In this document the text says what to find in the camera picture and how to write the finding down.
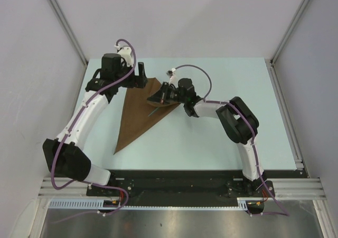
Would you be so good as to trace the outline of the brown cloth napkin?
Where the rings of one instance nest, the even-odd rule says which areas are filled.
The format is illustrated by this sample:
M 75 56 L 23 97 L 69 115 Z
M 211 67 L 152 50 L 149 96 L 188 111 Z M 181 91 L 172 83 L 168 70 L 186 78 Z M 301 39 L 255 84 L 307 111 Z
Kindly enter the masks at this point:
M 165 106 L 148 104 L 147 98 L 160 87 L 161 83 L 156 78 L 149 78 L 145 88 L 127 89 L 115 153 L 130 145 L 179 106 L 179 103 Z M 156 107 L 159 110 L 148 117 Z

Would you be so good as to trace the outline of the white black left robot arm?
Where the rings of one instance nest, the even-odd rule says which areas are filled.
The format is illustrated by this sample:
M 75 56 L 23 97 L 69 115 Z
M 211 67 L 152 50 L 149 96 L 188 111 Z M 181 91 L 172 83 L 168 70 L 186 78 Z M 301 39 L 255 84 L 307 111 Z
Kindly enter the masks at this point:
M 78 110 L 55 139 L 46 139 L 43 143 L 51 177 L 63 176 L 71 181 L 96 184 L 104 195 L 112 195 L 117 183 L 110 178 L 110 171 L 93 164 L 83 149 L 96 120 L 119 88 L 144 88 L 146 84 L 144 64 L 136 61 L 131 47 L 104 54 L 101 67 L 85 87 Z

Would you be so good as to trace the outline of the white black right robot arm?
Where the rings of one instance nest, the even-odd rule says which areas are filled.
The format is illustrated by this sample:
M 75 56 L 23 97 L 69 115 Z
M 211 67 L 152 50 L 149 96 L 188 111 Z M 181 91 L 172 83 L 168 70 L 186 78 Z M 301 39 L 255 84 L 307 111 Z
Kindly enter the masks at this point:
M 266 175 L 256 147 L 259 121 L 240 97 L 229 101 L 206 100 L 197 95 L 191 79 L 182 78 L 177 87 L 162 83 L 147 101 L 159 107 L 180 103 L 189 117 L 218 119 L 228 138 L 239 149 L 242 174 L 246 179 L 243 183 L 245 193 L 257 196 L 262 191 Z

